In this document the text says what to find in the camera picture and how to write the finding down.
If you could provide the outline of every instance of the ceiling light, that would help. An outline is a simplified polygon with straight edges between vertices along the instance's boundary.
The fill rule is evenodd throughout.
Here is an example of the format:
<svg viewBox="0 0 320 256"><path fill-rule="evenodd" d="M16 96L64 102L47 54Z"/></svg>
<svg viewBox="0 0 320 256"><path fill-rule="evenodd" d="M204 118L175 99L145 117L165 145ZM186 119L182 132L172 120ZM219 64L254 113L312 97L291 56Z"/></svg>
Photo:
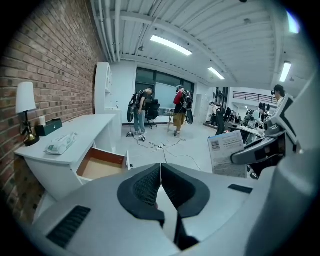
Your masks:
<svg viewBox="0 0 320 256"><path fill-rule="evenodd" d="M285 61L284 66L283 66L283 70L282 70L282 74L280 77L280 82L286 81L290 69L291 69L291 63L288 61Z"/></svg>
<svg viewBox="0 0 320 256"><path fill-rule="evenodd" d="M289 31L291 33L298 34L299 33L299 24L295 20L295 18L287 11L286 14L288 15L288 21L289 21Z"/></svg>
<svg viewBox="0 0 320 256"><path fill-rule="evenodd" d="M173 42L170 42L170 41L168 41L168 40L166 40L166 39L163 39L163 38L161 38L161 37L158 37L158 36L156 36L156 35L153 35L150 40L151 40L151 41L154 41L154 42L157 42L157 43L159 43L159 44L168 46L168 47L170 47L170 48L172 48L172 49L175 49L175 50L179 51L180 53L183 53L183 54L185 54L185 55L187 55L187 56L189 56L189 55L192 54L191 51L188 51L187 49L185 49L185 48L183 48L183 47L181 47L181 46L179 46L179 45L177 45L177 44L175 44L175 43L173 43Z"/></svg>
<svg viewBox="0 0 320 256"><path fill-rule="evenodd" d="M216 71L213 67L209 67L208 70L210 70L212 73L214 73L218 78L220 78L221 80L224 80L225 78L219 74L218 71Z"/></svg>

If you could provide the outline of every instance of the white lampshade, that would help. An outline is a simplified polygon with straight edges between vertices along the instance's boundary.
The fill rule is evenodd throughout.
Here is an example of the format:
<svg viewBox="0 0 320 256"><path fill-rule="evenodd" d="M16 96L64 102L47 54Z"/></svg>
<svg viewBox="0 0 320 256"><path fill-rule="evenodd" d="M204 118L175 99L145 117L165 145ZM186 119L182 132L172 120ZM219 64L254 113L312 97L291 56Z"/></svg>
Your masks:
<svg viewBox="0 0 320 256"><path fill-rule="evenodd" d="M21 82L16 91L15 112L22 113L36 109L34 84L32 82Z"/></svg>

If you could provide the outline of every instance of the paper sheet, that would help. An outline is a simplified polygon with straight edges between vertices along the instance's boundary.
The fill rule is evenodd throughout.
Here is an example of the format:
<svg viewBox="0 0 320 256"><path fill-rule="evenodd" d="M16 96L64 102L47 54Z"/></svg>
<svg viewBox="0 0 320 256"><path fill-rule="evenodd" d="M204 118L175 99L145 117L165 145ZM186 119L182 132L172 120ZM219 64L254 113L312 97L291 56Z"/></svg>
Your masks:
<svg viewBox="0 0 320 256"><path fill-rule="evenodd" d="M239 130L208 138L214 174L246 178L247 165L233 164L231 155L245 149Z"/></svg>

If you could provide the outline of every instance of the black chair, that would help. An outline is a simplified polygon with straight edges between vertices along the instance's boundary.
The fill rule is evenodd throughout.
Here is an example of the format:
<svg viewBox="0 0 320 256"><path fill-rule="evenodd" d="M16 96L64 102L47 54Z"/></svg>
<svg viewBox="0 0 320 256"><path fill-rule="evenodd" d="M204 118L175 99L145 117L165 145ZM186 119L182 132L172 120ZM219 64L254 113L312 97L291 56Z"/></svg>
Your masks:
<svg viewBox="0 0 320 256"><path fill-rule="evenodd" d="M158 103L147 102L145 104L145 119L147 120L147 123L145 123L144 125L150 126L151 130L153 129L152 126L158 127L157 124L154 122L154 119L158 117L159 108L160 104Z"/></svg>

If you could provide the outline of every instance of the vent grille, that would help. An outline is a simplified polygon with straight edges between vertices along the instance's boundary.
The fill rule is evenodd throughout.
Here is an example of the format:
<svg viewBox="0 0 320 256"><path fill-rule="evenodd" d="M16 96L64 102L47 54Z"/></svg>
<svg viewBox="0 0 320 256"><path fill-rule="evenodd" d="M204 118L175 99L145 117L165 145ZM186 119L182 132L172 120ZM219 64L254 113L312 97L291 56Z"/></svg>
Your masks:
<svg viewBox="0 0 320 256"><path fill-rule="evenodd" d="M66 248L91 209L76 206L73 210L47 235L56 245Z"/></svg>

